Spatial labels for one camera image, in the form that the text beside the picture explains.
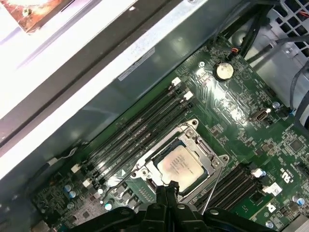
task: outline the black ram slot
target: black ram slot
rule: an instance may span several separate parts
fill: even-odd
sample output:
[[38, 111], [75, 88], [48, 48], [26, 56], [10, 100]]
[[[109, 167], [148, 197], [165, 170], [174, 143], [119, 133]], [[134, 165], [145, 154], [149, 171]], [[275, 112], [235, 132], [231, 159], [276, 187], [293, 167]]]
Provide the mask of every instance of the black ram slot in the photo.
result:
[[233, 209], [238, 203], [240, 203], [243, 199], [250, 197], [252, 194], [254, 194], [257, 191], [257, 186], [250, 186], [248, 190], [238, 196], [231, 204], [226, 206], [226, 210], [231, 210]]
[[[166, 114], [170, 114], [178, 106], [179, 106], [179, 103], [174, 102], [173, 107], [170, 107], [170, 106], [167, 107], [169, 109], [169, 111]], [[122, 147], [121, 150], [118, 150], [113, 156], [111, 156], [111, 159], [106, 161], [106, 163], [103, 167], [101, 167], [99, 170], [96, 171], [96, 173], [100, 174], [100, 173], [105, 172], [105, 170], [108, 169], [113, 163], [115, 163], [116, 160], [119, 159], [123, 154], [125, 154], [126, 151], [128, 151], [129, 149], [134, 147], [139, 140], [141, 140], [143, 137], [145, 137], [148, 133], [152, 133], [151, 130], [153, 130], [153, 129], [155, 130], [155, 128], [157, 127], [157, 124], [162, 119], [164, 119], [166, 114], [164, 114], [164, 115], [161, 114], [160, 116], [158, 116], [158, 115], [153, 116], [152, 121], [151, 121], [151, 125], [149, 125], [150, 127], [146, 128], [145, 131], [138, 134], [138, 136], [136, 138], [132, 139], [129, 143], [126, 144], [126, 146]]]
[[237, 189], [237, 187], [235, 186], [237, 186], [239, 183], [245, 182], [246, 180], [247, 177], [245, 175], [240, 175], [239, 177], [233, 179], [231, 182], [228, 182], [227, 185], [222, 187], [221, 189], [218, 188], [217, 191], [214, 192], [211, 202], [215, 203], [217, 201], [221, 201], [222, 198], [224, 198], [228, 194], [232, 194], [232, 192]]
[[103, 147], [107, 146], [112, 141], [117, 140], [117, 138], [120, 136], [120, 134], [123, 132], [123, 130], [125, 130], [126, 128], [133, 125], [135, 123], [135, 121], [138, 120], [138, 118], [143, 117], [143, 115], [147, 114], [147, 112], [150, 111], [151, 109], [157, 108], [156, 104], [160, 103], [166, 96], [168, 96], [169, 98], [173, 98], [175, 93], [178, 94], [177, 90], [179, 88], [183, 88], [183, 86], [177, 85], [174, 89], [172, 89], [171, 86], [169, 86], [164, 91], [162, 91], [158, 96], [156, 96], [154, 99], [152, 99], [136, 116], [132, 117], [127, 122], [125, 122], [125, 124], [123, 125], [121, 130], [114, 133], [107, 141], [105, 141], [101, 146], [99, 146], [95, 151], [93, 151], [87, 157], [85, 162], [87, 162], [87, 161], [91, 160], [93, 157], [95, 157], [98, 154], [98, 152], [100, 152], [102, 150]]
[[138, 136], [138, 138], [140, 138], [141, 137], [140, 131], [142, 129], [144, 131], [147, 131], [148, 130], [147, 127], [149, 126], [148, 124], [152, 123], [154, 120], [157, 120], [157, 117], [161, 113], [165, 112], [170, 107], [172, 107], [177, 100], [178, 100], [177, 98], [176, 99], [169, 99], [168, 102], [165, 102], [163, 109], [161, 109], [161, 110], [156, 109], [156, 111], [159, 111], [158, 113], [156, 113], [156, 114], [149, 114], [147, 116], [147, 118], [144, 119], [145, 120], [144, 122], [139, 123], [137, 128], [135, 128], [133, 131], [130, 131], [130, 132], [127, 131], [125, 138], [123, 138], [121, 141], [118, 141], [117, 143], [113, 144], [112, 147], [110, 147], [110, 149], [108, 149], [108, 151], [106, 151], [105, 153], [104, 153], [104, 151], [100, 152], [100, 153], [104, 153], [104, 155], [99, 157], [99, 159], [97, 159], [95, 162], [93, 162], [93, 166], [98, 165], [103, 160], [106, 161], [105, 158], [110, 156], [111, 153], [116, 152], [119, 149], [119, 147], [121, 147], [121, 145], [124, 145], [124, 146], [128, 147], [131, 143], [128, 143], [128, 144], [125, 144], [125, 143], [128, 140], [133, 139], [134, 136]]
[[[219, 181], [208, 207], [220, 206], [222, 209], [231, 209], [247, 197], [251, 189], [257, 190], [259, 187], [257, 183], [257, 179], [252, 179], [247, 164], [241, 163]], [[205, 205], [210, 192], [211, 189], [194, 204], [199, 211]]]
[[152, 136], [147, 139], [147, 141], [144, 141], [144, 144], [142, 147], [138, 147], [138, 149], [136, 151], [131, 152], [130, 155], [126, 156], [126, 158], [120, 163], [118, 164], [116, 167], [114, 167], [110, 172], [107, 173], [107, 175], [104, 177], [104, 180], [109, 179], [110, 177], [112, 177], [120, 168], [123, 167], [123, 165], [125, 165], [129, 160], [131, 160], [133, 157], [135, 157], [136, 154], [144, 154], [145, 152], [147, 152], [147, 149], [149, 149], [149, 145], [153, 142], [154, 138], [158, 135], [160, 135], [162, 133], [162, 131], [166, 130], [166, 127], [168, 127], [169, 125], [180, 121], [181, 118], [183, 118], [183, 115], [185, 114], [185, 112], [188, 110], [188, 108], [191, 107], [191, 103], [187, 102], [185, 105], [181, 105], [181, 111], [177, 112], [178, 109], [176, 109], [176, 113], [177, 116], [173, 117], [167, 117], [167, 115], [164, 115], [164, 117], [166, 117], [166, 119], [170, 119], [168, 120], [166, 123], [164, 123], [162, 126], [158, 126], [157, 128], [152, 132]]
[[247, 192], [250, 188], [254, 188], [254, 184], [252, 181], [247, 180], [243, 183], [240, 183], [234, 189], [229, 188], [229, 192], [217, 203], [209, 205], [209, 207], [220, 207], [222, 209], [227, 209], [229, 205], [231, 205], [239, 196], [242, 196], [242, 193]]

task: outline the motherboard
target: motherboard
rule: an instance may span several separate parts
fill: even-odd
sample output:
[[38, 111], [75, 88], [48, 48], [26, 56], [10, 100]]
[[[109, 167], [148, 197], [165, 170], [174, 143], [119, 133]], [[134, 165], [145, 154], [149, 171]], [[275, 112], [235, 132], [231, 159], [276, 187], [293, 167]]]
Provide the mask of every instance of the motherboard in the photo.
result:
[[201, 212], [218, 178], [208, 207], [276, 231], [307, 216], [308, 142], [230, 46], [206, 43], [78, 149], [31, 196], [45, 222], [60, 232], [120, 206], [137, 212], [171, 180]]

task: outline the ram slot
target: ram slot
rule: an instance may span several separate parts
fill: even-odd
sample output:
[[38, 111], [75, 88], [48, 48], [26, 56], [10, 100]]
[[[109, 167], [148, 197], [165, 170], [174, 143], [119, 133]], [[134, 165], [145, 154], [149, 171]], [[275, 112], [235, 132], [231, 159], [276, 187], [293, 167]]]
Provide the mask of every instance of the ram slot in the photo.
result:
[[147, 122], [147, 124], [142, 126], [142, 129], [140, 131], [137, 131], [135, 134], [130, 135], [130, 138], [126, 140], [123, 144], [119, 145], [119, 147], [116, 147], [111, 152], [108, 152], [107, 154], [104, 155], [106, 157], [108, 155], [108, 158], [104, 160], [104, 157], [101, 159], [101, 162], [104, 161], [105, 164], [100, 167], [96, 173], [103, 173], [107, 168], [113, 164], [119, 156], [123, 155], [127, 150], [131, 149], [131, 147], [134, 147], [137, 145], [137, 143], [143, 138], [146, 137], [153, 128], [156, 127], [156, 125], [162, 120], [166, 114], [170, 114], [174, 109], [176, 109], [179, 106], [179, 102], [173, 101], [171, 105], [166, 107], [168, 109], [167, 113], [165, 112], [166, 110], [164, 109], [163, 112], [161, 111], [159, 114], [154, 115], [151, 117], [151, 119]]
[[214, 203], [216, 201], [220, 201], [225, 195], [229, 192], [229, 190], [237, 186], [242, 181], [246, 181], [247, 177], [241, 173], [239, 176], [236, 176], [233, 180], [227, 183], [227, 185], [222, 188], [218, 188], [217, 191], [214, 192], [212, 201], [210, 203]]
[[104, 181], [111, 178], [129, 160], [131, 160], [133, 158], [134, 159], [140, 158], [141, 155], [143, 155], [145, 152], [147, 152], [148, 149], [151, 148], [150, 145], [154, 144], [153, 140], [155, 139], [155, 137], [159, 136], [171, 124], [180, 121], [184, 117], [184, 114], [191, 107], [192, 107], [192, 104], [190, 104], [190, 102], [186, 102], [186, 104], [183, 104], [180, 107], [176, 108], [173, 112], [171, 112], [169, 114], [165, 114], [163, 116], [163, 119], [166, 119], [166, 121], [163, 120], [159, 124], [154, 125], [154, 129], [150, 133], [151, 136], [149, 136], [147, 139], [142, 141], [142, 143], [139, 143], [139, 146], [136, 146], [134, 149], [130, 150], [129, 154], [122, 156], [124, 159], [122, 159], [120, 163], [118, 163], [114, 167], [110, 168], [110, 171], [106, 175], [104, 175], [100, 178], [102, 180], [98, 179], [98, 180], [100, 180], [100, 184], [103, 184]]
[[[251, 180], [251, 175], [247, 165], [241, 163], [219, 181], [212, 195], [209, 206], [219, 205], [220, 203], [224, 202], [224, 200], [227, 199], [229, 196], [232, 196], [234, 192], [235, 195], [233, 196], [235, 196], [236, 198], [238, 196], [243, 196], [243, 193], [246, 192], [246, 188], [243, 187], [242, 184], [246, 182], [250, 182], [251, 184], [254, 183]], [[194, 204], [199, 211], [205, 205], [210, 192], [211, 189], [200, 199], [198, 199], [197, 202]]]
[[222, 198], [210, 202], [210, 207], [217, 207], [218, 205], [229, 205], [230, 202], [234, 201], [236, 197], [245, 192], [252, 186], [252, 181], [246, 179], [243, 182], [238, 182], [236, 186], [230, 186], [225, 189], [225, 194]]
[[108, 149], [109, 146], [120, 140], [124, 135], [126, 135], [126, 131], [134, 129], [136, 126], [139, 126], [140, 123], [145, 120], [144, 117], [149, 115], [151, 111], [156, 111], [160, 106], [164, 105], [166, 101], [172, 100], [177, 94], [182, 93], [183, 85], [169, 86], [163, 92], [161, 92], [158, 96], [156, 96], [153, 100], [151, 100], [139, 113], [137, 116], [129, 119], [125, 124], [120, 128], [116, 133], [114, 133], [107, 141], [105, 141], [101, 146], [99, 146], [94, 152], [92, 152], [87, 159], [83, 163], [89, 162], [96, 156], [100, 156], [105, 149]]
[[254, 194], [257, 190], [257, 186], [250, 186], [245, 192], [243, 192], [242, 194], [238, 195], [236, 197], [236, 199], [234, 199], [233, 201], [230, 201], [229, 204], [226, 204], [226, 206], [224, 206], [224, 208], [226, 210], [231, 210], [232, 208], [234, 208], [238, 203], [240, 203], [240, 201], [242, 201], [244, 198], [251, 196], [252, 194]]

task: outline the black cable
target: black cable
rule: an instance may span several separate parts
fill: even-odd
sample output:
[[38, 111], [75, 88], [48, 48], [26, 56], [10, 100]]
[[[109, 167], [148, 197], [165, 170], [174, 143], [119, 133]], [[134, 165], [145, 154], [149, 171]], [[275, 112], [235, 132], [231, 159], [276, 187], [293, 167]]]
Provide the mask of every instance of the black cable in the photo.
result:
[[223, 35], [229, 39], [236, 31], [238, 31], [245, 23], [247, 23], [251, 18], [253, 18], [261, 9], [260, 5], [256, 5], [247, 12], [245, 12], [241, 17], [239, 17], [234, 23], [232, 23], [227, 29], [223, 31]]
[[305, 65], [295, 74], [291, 87], [290, 87], [290, 109], [291, 111], [294, 110], [294, 92], [295, 92], [295, 87], [297, 84], [297, 81], [300, 77], [300, 75], [309, 68], [309, 60], [305, 63]]
[[255, 16], [255, 19], [241, 44], [239, 52], [241, 56], [246, 57], [257, 37], [258, 32], [260, 31], [262, 24], [265, 22], [268, 12], [271, 10], [272, 7], [273, 6], [264, 6]]
[[235, 17], [235, 15], [240, 11], [239, 9], [242, 6], [245, 6], [244, 8], [246, 8], [247, 6], [249, 6], [249, 4], [250, 4], [249, 0], [242, 0], [233, 7], [233, 9], [230, 11], [230, 13], [225, 17], [224, 21], [220, 24], [219, 28], [216, 30], [216, 32], [213, 36], [213, 43], [216, 43], [216, 41], [219, 37], [219, 33], [222, 31], [222, 29], [224, 29], [226, 27], [227, 23]]
[[304, 127], [309, 130], [309, 117], [307, 117]]
[[[297, 36], [297, 37], [288, 37], [288, 38], [276, 40], [277, 45], [285, 44], [285, 43], [296, 43], [296, 42], [309, 42], [309, 35]], [[263, 55], [267, 54], [272, 48], [273, 48], [273, 46], [271, 46], [270, 44], [267, 45], [261, 51], [259, 51], [256, 55], [247, 59], [247, 62], [249, 64], [255, 62], [256, 60], [261, 58]]]

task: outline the ventilation grille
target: ventilation grille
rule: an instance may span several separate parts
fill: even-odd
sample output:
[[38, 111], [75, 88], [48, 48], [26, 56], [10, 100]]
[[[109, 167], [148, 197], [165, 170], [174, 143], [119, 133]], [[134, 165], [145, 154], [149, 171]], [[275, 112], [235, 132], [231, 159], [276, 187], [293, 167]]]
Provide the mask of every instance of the ventilation grille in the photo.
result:
[[[309, 1], [308, 0], [285, 0], [282, 6], [276, 6], [274, 9], [278, 12], [280, 17], [276, 19], [283, 32], [288, 37], [308, 35], [309, 30], [309, 17], [303, 13], [309, 14]], [[309, 45], [305, 42], [298, 42], [295, 45], [299, 50], [309, 57]]]

